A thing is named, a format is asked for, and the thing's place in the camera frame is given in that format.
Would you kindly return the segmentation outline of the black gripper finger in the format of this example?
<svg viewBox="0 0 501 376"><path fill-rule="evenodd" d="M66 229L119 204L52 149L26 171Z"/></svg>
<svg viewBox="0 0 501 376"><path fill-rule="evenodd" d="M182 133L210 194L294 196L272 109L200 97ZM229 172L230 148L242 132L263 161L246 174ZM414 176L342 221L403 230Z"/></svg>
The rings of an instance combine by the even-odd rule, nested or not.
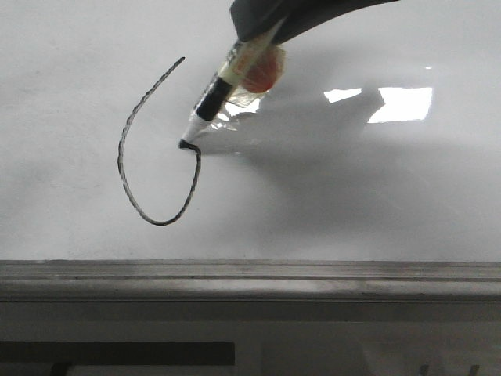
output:
<svg viewBox="0 0 501 376"><path fill-rule="evenodd" d="M288 15L272 42L282 44L333 18L390 2L394 0L305 1Z"/></svg>
<svg viewBox="0 0 501 376"><path fill-rule="evenodd" d="M301 29L296 23L301 23L311 7L311 1L238 0L229 10L240 41L248 42L282 21L273 41L285 42Z"/></svg>

